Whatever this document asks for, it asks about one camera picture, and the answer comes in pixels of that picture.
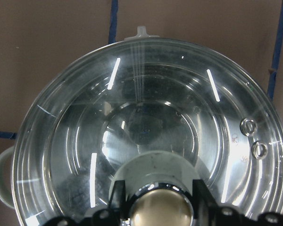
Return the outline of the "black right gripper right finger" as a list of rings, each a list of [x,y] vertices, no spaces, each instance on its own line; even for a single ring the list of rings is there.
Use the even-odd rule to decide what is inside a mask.
[[[201,179],[192,183],[192,207],[196,221],[218,221],[219,206]]]

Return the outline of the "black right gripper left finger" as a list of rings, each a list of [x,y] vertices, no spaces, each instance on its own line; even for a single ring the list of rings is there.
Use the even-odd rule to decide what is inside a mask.
[[[127,217],[127,199],[125,180],[114,182],[108,208],[111,209],[119,219]]]

